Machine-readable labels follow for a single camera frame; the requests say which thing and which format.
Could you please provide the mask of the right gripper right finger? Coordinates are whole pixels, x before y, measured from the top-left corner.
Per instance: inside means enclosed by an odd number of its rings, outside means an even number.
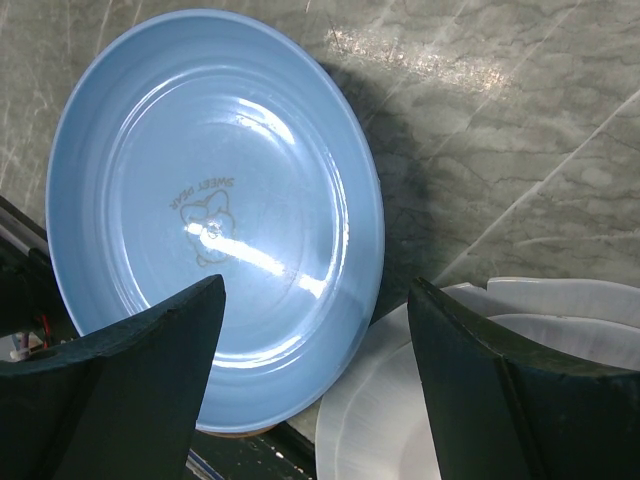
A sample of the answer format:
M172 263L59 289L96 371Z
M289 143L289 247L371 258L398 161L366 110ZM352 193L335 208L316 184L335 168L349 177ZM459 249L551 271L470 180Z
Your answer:
M635 479L639 375L536 343L428 281L408 321L444 479Z

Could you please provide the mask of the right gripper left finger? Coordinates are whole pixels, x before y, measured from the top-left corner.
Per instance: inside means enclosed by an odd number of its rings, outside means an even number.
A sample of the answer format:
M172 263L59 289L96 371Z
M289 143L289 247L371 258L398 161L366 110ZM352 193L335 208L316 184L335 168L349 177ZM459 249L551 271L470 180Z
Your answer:
M226 302L219 275L1 366L5 479L178 479Z

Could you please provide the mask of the blue plastic plate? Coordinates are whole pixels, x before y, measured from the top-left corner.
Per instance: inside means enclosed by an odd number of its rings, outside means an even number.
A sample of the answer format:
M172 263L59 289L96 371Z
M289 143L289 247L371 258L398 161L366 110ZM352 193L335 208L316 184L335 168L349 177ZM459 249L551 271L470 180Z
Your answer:
M285 35L215 9L146 20L93 60L54 137L46 229L81 335L223 277L209 432L321 397L364 337L384 263L380 183L341 90Z

